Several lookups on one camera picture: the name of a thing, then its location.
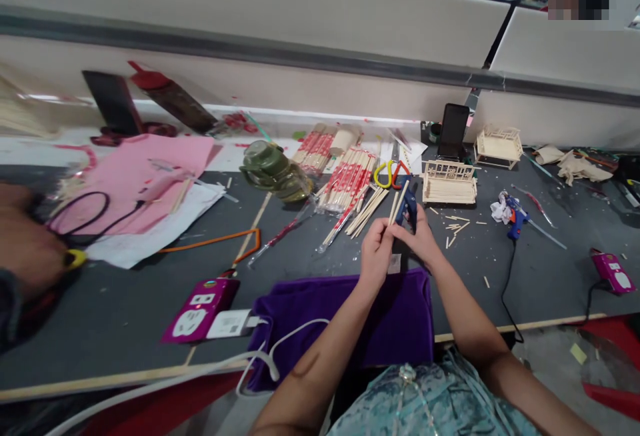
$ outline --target gray floor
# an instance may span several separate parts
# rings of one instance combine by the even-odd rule
[[[553,327],[524,332],[524,344],[513,354],[531,366],[535,376],[603,435],[640,434],[640,423],[593,401],[581,382],[640,393],[640,374],[606,341],[573,328]],[[587,354],[580,365],[570,353],[578,344]],[[238,399],[234,392],[186,421],[171,436],[246,435],[267,398]]]

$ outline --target woman's left hand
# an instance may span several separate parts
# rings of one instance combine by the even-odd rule
[[[376,219],[362,242],[361,269],[359,285],[376,294],[387,278],[391,261],[393,235],[386,231],[388,218]]]

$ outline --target purple cloth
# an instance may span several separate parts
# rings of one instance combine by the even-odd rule
[[[359,276],[321,277],[276,283],[270,294],[256,299],[254,314],[269,322],[253,332],[249,351],[267,341],[264,352],[312,319],[333,318],[351,294]],[[273,354],[282,381],[326,328],[314,323],[282,342]],[[350,368],[433,360],[433,320],[429,275],[422,269],[389,275],[376,298],[349,362]],[[252,391],[272,391],[269,368],[260,359],[247,385]]]

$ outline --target green water bottle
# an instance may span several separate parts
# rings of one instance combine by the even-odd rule
[[[254,141],[246,148],[240,172],[248,184],[272,192],[284,203],[302,201],[313,190],[313,183],[300,166],[266,141]]]

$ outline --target red bottle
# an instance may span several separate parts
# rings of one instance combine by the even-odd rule
[[[146,71],[135,61],[128,61],[136,70],[131,76],[133,84],[162,106],[167,112],[194,130],[205,134],[213,129],[217,120],[203,106],[198,103],[182,86],[157,71]]]

